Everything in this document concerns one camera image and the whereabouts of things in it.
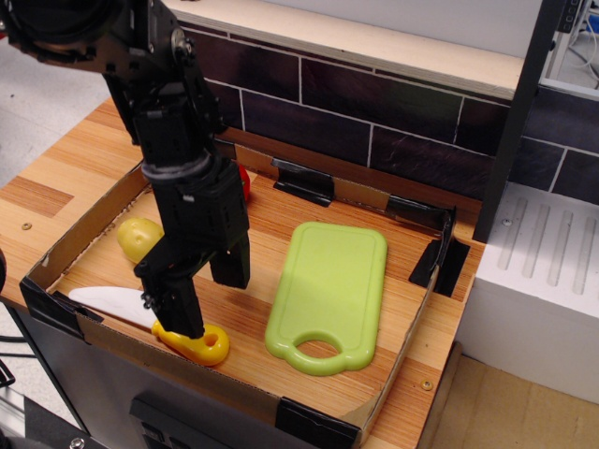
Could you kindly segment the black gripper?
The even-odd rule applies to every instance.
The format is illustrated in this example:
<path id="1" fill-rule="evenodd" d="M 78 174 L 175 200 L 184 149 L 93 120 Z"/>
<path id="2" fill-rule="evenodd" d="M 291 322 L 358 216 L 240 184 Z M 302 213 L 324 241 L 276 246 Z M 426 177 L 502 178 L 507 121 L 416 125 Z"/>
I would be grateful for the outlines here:
<path id="1" fill-rule="evenodd" d="M 246 288 L 250 281 L 249 216 L 238 166 L 220 155 L 178 166 L 141 165 L 153 187 L 165 235 L 134 268 L 144 307 L 162 327 L 190 339 L 205 333 L 193 280 L 170 277 L 210 264 L 212 279 Z"/>

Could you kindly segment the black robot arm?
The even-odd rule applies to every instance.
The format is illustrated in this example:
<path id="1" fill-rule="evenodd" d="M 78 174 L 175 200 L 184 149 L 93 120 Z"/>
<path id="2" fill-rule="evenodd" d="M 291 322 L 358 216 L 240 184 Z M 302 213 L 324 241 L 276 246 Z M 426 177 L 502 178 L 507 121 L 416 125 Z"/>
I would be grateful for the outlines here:
<path id="1" fill-rule="evenodd" d="M 100 74 L 153 188 L 163 237 L 137 264 L 162 327 L 197 339 L 193 279 L 250 279 L 249 217 L 239 168 L 215 147 L 225 130 L 194 41 L 160 1 L 5 1 L 9 42 L 41 63 Z"/>

